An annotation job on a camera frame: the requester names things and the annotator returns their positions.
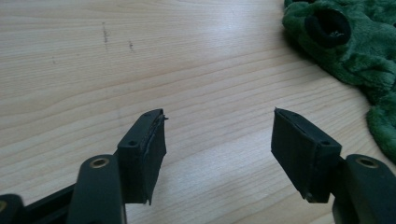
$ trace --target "black fabric opening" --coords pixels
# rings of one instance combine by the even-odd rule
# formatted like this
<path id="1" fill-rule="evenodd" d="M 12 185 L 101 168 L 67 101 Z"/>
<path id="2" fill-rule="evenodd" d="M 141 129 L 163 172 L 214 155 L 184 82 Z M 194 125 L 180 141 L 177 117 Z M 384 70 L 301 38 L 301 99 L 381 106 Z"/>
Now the black fabric opening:
<path id="1" fill-rule="evenodd" d="M 351 36 L 347 18 L 332 9 L 316 11 L 305 18 L 304 26 L 308 35 L 324 48 L 346 44 Z"/>

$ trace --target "wooden table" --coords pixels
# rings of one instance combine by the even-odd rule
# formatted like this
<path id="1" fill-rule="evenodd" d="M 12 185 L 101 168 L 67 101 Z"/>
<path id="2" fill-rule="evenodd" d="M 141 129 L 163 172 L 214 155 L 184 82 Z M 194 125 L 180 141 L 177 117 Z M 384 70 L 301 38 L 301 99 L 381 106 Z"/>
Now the wooden table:
<path id="1" fill-rule="evenodd" d="M 275 107 L 395 166 L 366 127 L 369 105 L 287 39 L 282 1 L 0 1 L 0 194 L 25 204 L 112 154 L 163 108 L 168 154 L 152 206 L 130 223 L 333 223 L 270 150 Z"/>

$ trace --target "green fabric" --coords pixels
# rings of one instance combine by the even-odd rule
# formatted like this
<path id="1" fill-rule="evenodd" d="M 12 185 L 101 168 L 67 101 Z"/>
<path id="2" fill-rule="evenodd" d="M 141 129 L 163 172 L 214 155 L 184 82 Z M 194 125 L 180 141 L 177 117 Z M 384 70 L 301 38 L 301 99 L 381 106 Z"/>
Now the green fabric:
<path id="1" fill-rule="evenodd" d="M 369 130 L 396 164 L 396 1 L 286 0 L 283 25 L 324 70 L 366 94 Z"/>

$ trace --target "clamp jaw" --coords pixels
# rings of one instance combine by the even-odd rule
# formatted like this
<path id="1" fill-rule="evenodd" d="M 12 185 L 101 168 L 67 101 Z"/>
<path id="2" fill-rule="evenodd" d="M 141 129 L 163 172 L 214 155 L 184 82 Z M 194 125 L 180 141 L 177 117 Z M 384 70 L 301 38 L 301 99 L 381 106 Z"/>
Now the clamp jaw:
<path id="1" fill-rule="evenodd" d="M 82 163 L 75 185 L 24 206 L 16 194 L 0 196 L 0 223 L 126 223 L 126 203 L 151 203 L 166 154 L 162 109 L 143 114 L 114 155 Z"/>
<path id="2" fill-rule="evenodd" d="M 340 157 L 341 145 L 299 114 L 276 109 L 272 153 L 309 203 L 335 197 L 336 223 L 396 223 L 396 178 L 363 155 Z"/>

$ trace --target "wood grain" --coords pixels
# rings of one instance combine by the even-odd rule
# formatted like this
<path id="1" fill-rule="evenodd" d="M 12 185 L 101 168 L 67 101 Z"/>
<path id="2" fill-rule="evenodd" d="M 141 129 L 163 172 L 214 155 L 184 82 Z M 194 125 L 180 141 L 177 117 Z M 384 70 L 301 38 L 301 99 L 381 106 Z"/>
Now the wood grain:
<path id="1" fill-rule="evenodd" d="M 333 223 L 270 152 L 274 108 L 378 158 L 369 105 L 289 42 L 281 1 L 0 1 L 0 194 L 32 203 L 163 108 L 168 154 L 130 223 Z"/>

